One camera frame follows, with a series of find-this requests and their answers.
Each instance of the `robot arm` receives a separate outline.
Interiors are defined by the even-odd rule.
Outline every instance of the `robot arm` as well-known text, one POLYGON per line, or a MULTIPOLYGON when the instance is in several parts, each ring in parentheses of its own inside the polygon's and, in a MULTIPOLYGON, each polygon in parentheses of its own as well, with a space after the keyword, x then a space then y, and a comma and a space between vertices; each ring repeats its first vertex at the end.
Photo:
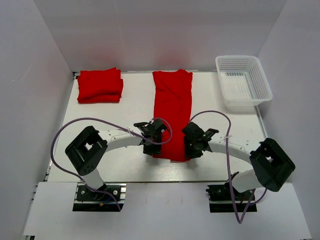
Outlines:
POLYGON ((161 143, 162 133, 166 129, 166 125, 160 119, 156 119, 152 123, 135 123, 132 128, 128 128, 128 132, 122 130, 99 132, 93 126, 87 126, 68 145, 65 153, 77 173, 89 187, 95 190, 103 190, 105 184, 100 177, 97 166, 106 152, 127 146, 143 145, 143 153, 148 155, 160 154, 161 145, 151 144, 131 132, 139 130, 146 139, 161 143))
MULTIPOLYGON (((226 153, 225 136, 218 130, 204 132, 198 125, 190 122, 183 133, 186 158, 199 158, 203 151, 226 153)), ((262 142, 229 139, 230 156, 250 163, 253 169, 236 172, 232 175, 235 193, 243 193, 256 188, 266 188, 278 192, 296 166, 278 143, 267 138, 262 142)))

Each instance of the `folded red towel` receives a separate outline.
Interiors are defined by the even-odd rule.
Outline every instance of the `folded red towel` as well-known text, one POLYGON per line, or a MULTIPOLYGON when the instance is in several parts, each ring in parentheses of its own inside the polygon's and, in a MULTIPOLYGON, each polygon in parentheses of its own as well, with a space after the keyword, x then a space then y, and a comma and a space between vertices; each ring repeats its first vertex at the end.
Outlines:
MULTIPOLYGON (((190 120, 192 105, 192 72, 154 71, 155 100, 153 116, 163 118, 170 124, 173 134, 170 142, 161 145, 161 155, 155 158, 171 159, 184 162, 185 143, 182 129, 190 120)), ((162 141, 167 141, 170 134, 163 133, 162 141)))
POLYGON ((109 70, 81 71, 78 77, 80 104, 118 103, 121 98, 124 82, 121 71, 109 70))

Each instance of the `white panel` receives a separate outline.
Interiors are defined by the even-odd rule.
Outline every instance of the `white panel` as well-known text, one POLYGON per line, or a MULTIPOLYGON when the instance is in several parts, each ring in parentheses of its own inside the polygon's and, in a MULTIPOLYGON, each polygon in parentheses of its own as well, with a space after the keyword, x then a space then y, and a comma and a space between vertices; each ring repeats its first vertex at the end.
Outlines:
POLYGON ((256 56, 286 0, 35 0, 73 71, 215 69, 256 56))
POLYGON ((32 0, 0 7, 0 234, 19 239, 72 73, 32 0))
POLYGON ((296 165, 292 182, 314 239, 320 239, 319 14, 318 0, 288 0, 258 55, 273 93, 261 114, 268 135, 296 165))
POLYGON ((24 231, 36 240, 301 240, 310 233, 290 183, 242 224, 210 213, 206 183, 129 183, 121 212, 72 212, 76 183, 41 182, 24 231))
MULTIPOLYGON (((64 118, 64 123, 81 117, 96 117, 122 127, 145 122, 153 117, 155 84, 152 73, 125 73, 123 93, 120 103, 78 104, 78 82, 73 84, 72 93, 64 118)), ((219 86, 217 73, 194 72, 192 80, 191 115, 204 110, 218 110, 226 113, 231 121, 234 138, 249 141, 263 140, 262 131, 254 108, 245 114, 227 111, 219 86)), ((197 116, 195 123, 205 131, 209 128, 227 131, 228 121, 216 113, 197 116)), ((62 132, 58 140, 55 158, 64 168, 75 171, 65 154, 66 147, 86 127, 93 125, 97 130, 114 130, 113 127, 93 121, 76 122, 62 132)), ((98 170, 106 182, 153 182, 153 181, 224 181, 227 176, 226 155, 205 152, 201 158, 189 162, 170 162, 143 154, 143 146, 129 146, 107 152, 101 159, 98 170)), ((231 170, 245 171, 252 167, 247 162, 231 158, 231 170)), ((73 182, 78 179, 52 166, 49 181, 73 182)))

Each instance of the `white plastic basket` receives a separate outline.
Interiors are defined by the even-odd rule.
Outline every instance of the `white plastic basket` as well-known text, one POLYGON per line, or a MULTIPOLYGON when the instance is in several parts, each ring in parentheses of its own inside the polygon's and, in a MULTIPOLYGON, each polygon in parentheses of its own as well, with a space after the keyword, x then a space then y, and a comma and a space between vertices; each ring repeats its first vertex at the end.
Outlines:
POLYGON ((215 63, 227 107, 252 107, 272 99, 267 77, 257 57, 218 56, 215 63))

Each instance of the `white table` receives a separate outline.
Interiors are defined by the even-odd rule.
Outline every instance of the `white table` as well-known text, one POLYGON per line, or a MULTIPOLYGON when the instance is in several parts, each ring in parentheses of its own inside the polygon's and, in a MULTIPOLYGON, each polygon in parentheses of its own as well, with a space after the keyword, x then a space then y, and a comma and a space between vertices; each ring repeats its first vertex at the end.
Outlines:
POLYGON ((75 182, 40 182, 23 234, 36 240, 311 238, 291 183, 269 191, 242 224, 233 212, 210 213, 204 182, 128 183, 121 212, 72 211, 76 188, 75 182))
MULTIPOLYGON (((123 127, 133 123, 145 122, 153 117, 155 84, 152 72, 122 73, 123 92, 120 103, 78 104, 78 81, 68 102, 63 124, 82 117, 94 117, 107 120, 123 127)), ((192 113, 204 110, 218 110, 226 113, 231 121, 230 134, 234 138, 261 141, 264 139, 255 109, 248 108, 245 113, 234 113, 225 109, 216 72, 194 72, 192 80, 192 113)), ((227 130, 228 122, 219 114, 205 113, 195 120, 204 131, 208 128, 227 130)), ((65 154, 69 143, 86 127, 97 130, 111 130, 111 126, 93 122, 76 122, 65 129, 57 142, 54 157, 64 168, 76 171, 65 154)), ((252 167, 239 159, 231 157, 231 170, 245 171, 252 167)), ((214 182, 227 179, 226 155, 205 152, 201 158, 187 162, 173 162, 168 159, 156 159, 143 154, 142 146, 115 149, 106 153, 98 170, 106 182, 214 182)), ((48 182, 77 182, 78 179, 64 173, 54 165, 51 167, 48 182)))

